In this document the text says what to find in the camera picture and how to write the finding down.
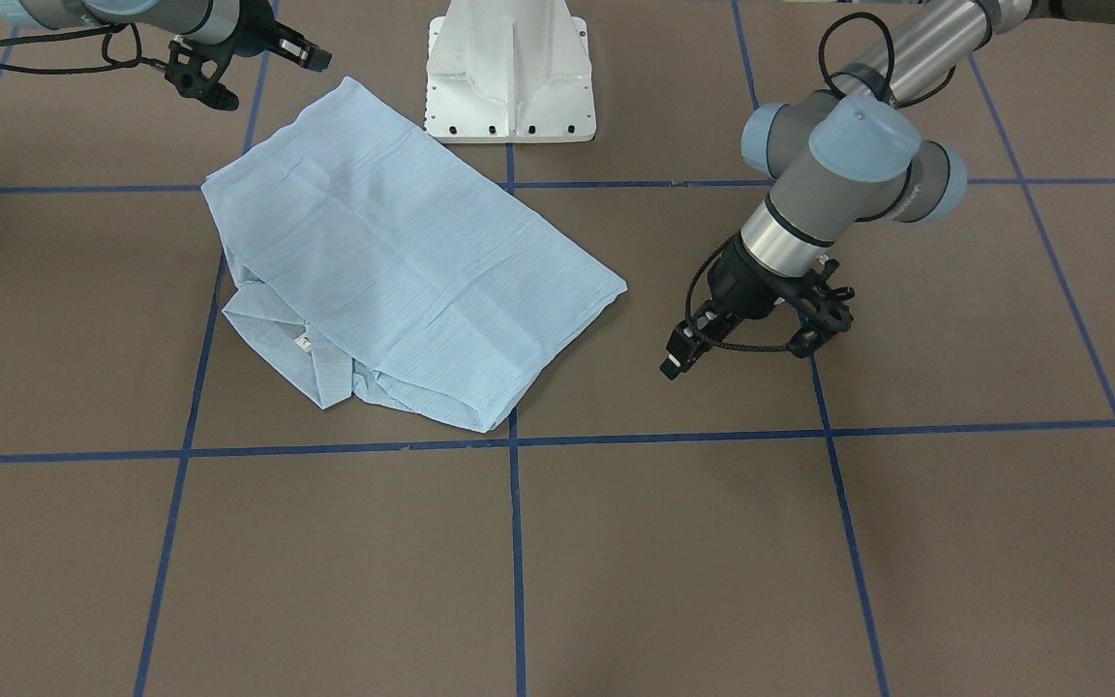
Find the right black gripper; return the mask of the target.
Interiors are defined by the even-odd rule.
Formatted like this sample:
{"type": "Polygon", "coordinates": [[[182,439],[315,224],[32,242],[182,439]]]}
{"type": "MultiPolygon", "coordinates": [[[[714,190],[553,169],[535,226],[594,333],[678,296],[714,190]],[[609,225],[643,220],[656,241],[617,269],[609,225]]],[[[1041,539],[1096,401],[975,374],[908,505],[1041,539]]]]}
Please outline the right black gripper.
{"type": "Polygon", "coordinates": [[[332,54],[280,23],[270,1],[239,1],[237,10],[236,26],[230,35],[231,52],[235,57],[253,57],[270,51],[307,71],[321,74],[329,67],[332,54]]]}

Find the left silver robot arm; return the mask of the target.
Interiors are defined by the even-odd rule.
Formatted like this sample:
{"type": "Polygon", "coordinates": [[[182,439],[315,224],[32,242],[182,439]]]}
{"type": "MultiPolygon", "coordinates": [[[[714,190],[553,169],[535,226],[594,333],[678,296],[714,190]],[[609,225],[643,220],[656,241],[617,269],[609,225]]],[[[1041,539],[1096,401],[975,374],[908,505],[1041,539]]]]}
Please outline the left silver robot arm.
{"type": "Polygon", "coordinates": [[[730,335],[779,304],[801,314],[778,351],[806,358],[849,331],[854,291],[831,285],[828,252],[855,224],[923,224],[964,199],[964,159],[925,141],[906,107],[943,91],[964,58],[1026,19],[1115,25],[1115,1],[929,1],[896,28],[876,14],[849,14],[881,31],[881,41],[840,70],[820,57],[818,89],[795,105],[757,107],[740,134],[749,167],[770,187],[740,230],[696,272],[709,298],[683,299],[660,371],[676,379],[712,349],[736,351],[730,335]]]}

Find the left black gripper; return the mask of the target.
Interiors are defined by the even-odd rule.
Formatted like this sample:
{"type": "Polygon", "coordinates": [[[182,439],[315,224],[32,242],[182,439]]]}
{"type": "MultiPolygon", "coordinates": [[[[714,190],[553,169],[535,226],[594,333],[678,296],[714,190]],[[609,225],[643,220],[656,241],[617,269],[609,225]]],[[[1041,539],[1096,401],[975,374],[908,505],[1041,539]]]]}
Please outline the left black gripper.
{"type": "Polygon", "coordinates": [[[689,283],[690,297],[702,277],[708,279],[708,303],[701,312],[691,309],[689,327],[676,327],[665,345],[667,354],[659,370],[668,380],[689,371],[743,322],[768,318],[780,297],[762,267],[749,259],[738,235],[726,238],[696,269],[689,283]]]}

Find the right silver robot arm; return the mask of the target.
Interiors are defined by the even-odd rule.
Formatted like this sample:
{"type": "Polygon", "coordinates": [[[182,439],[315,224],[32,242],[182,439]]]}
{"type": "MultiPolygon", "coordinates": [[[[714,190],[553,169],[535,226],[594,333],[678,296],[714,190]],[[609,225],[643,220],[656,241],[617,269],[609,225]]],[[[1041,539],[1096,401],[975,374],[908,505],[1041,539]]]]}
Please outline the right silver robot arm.
{"type": "Polygon", "coordinates": [[[314,72],[331,62],[331,54],[280,23],[269,1],[0,1],[0,17],[17,28],[49,32],[147,25],[190,47],[229,43],[244,57],[270,51],[314,72]]]}

